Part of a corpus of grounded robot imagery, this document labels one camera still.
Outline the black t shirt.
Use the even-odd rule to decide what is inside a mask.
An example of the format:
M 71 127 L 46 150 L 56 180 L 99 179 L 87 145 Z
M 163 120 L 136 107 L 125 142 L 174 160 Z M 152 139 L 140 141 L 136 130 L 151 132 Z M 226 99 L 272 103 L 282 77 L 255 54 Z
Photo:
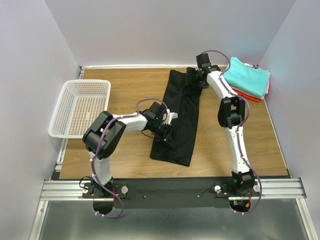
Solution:
M 172 121 L 172 132 L 166 142 L 154 140 L 150 158 L 172 164 L 189 166 L 194 151 L 198 128 L 200 96 L 196 69 L 185 73 L 171 70 L 163 101 L 178 118 Z

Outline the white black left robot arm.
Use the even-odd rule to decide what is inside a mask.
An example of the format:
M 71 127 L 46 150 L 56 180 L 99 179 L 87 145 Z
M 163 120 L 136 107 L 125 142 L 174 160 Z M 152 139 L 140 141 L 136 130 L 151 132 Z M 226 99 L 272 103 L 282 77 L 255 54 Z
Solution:
M 90 155 L 92 170 L 91 184 L 102 194 L 116 196 L 109 184 L 111 155 L 116 150 L 124 133 L 150 131 L 161 142 L 166 142 L 173 130 L 173 120 L 178 113 L 172 112 L 165 103 L 153 102 L 143 111 L 138 108 L 131 114 L 111 114 L 101 112 L 83 135 L 82 141 Z

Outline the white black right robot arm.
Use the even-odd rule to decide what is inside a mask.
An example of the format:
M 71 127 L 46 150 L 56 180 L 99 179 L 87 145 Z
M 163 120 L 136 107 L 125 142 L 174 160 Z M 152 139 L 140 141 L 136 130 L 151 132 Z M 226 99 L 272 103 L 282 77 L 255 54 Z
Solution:
M 254 171 L 249 163 L 244 141 L 244 123 L 250 113 L 248 101 L 237 94 L 224 78 L 224 72 L 212 65 L 209 51 L 196 56 L 197 68 L 192 85 L 200 88 L 212 87 L 220 99 L 217 120 L 228 137 L 232 155 L 230 190 L 234 194 L 242 193 L 255 184 Z

